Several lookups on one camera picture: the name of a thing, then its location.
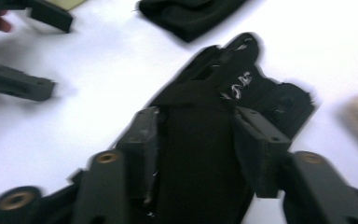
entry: black fabric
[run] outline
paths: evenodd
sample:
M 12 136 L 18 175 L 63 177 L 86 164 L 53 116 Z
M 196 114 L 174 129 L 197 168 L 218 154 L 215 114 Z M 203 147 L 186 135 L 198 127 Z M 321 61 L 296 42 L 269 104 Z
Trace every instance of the black fabric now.
M 165 118 L 154 196 L 158 224 L 241 223 L 254 193 L 234 152 L 235 106 L 266 114 L 291 138 L 310 115 L 307 93 L 262 75 L 258 45 L 254 34 L 242 34 L 225 48 L 202 50 L 152 100 Z
M 245 0 L 142 0 L 138 8 L 152 22 L 190 42 L 204 34 Z

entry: white table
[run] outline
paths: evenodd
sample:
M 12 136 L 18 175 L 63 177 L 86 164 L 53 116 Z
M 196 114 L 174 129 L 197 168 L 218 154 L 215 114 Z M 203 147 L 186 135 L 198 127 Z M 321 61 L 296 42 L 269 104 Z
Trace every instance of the white table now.
M 211 32 L 184 43 L 145 20 L 136 1 L 89 0 L 62 35 L 11 13 L 0 33 L 0 64 L 58 83 L 35 103 L 0 94 L 0 194 L 67 185 L 93 154 L 108 149 L 132 116 L 200 49 L 255 32 L 268 77 L 295 82 L 319 108 L 292 151 L 325 156 L 358 188 L 358 139 L 340 116 L 358 95 L 358 1 L 251 0 Z M 284 223 L 279 200 L 254 200 L 244 223 Z

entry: black clamp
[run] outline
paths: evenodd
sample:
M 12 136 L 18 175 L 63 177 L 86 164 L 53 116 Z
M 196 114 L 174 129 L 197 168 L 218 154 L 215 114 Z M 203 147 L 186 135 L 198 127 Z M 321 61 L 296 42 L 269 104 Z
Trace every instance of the black clamp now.
M 30 17 L 69 33 L 73 17 L 66 10 L 45 0 L 0 0 L 1 10 L 31 8 Z
M 46 101 L 51 97 L 55 83 L 42 77 L 31 77 L 21 71 L 0 66 L 0 93 Z

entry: black object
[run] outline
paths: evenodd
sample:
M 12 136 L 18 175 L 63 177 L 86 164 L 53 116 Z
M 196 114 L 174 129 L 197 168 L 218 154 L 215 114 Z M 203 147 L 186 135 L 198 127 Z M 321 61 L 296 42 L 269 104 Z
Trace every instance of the black object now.
M 73 18 L 69 12 L 45 0 L 0 0 L 0 10 L 24 10 L 29 7 L 30 17 L 69 33 Z
M 0 223 L 239 224 L 254 192 L 284 190 L 289 224 L 358 224 L 358 191 L 324 158 L 287 151 L 314 107 L 261 75 L 258 49 L 252 34 L 204 49 L 89 171 L 33 206 L 0 207 Z M 7 200 L 17 193 L 0 204 L 24 202 Z
M 204 34 L 246 0 L 142 0 L 138 8 L 152 22 L 186 42 Z
M 18 70 L 0 66 L 0 93 L 46 101 L 51 97 L 55 83 L 42 77 L 31 77 Z

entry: white surface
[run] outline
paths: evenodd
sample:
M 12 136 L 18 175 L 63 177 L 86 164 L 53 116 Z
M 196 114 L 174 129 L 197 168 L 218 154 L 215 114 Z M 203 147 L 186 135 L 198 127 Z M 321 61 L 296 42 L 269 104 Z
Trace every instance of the white surface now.
M 358 140 L 339 117 L 358 94 L 358 1 L 252 0 L 190 44 L 143 19 L 135 3 L 89 0 L 72 11 L 69 35 L 7 16 L 15 29 L 0 33 L 0 63 L 58 86 L 44 103 L 0 94 L 0 193 L 65 187 L 198 50 L 243 32 L 263 40 L 268 77 L 300 83 L 321 102 L 292 150 L 320 153 L 358 188 Z M 244 223 L 284 223 L 280 202 L 255 200 Z

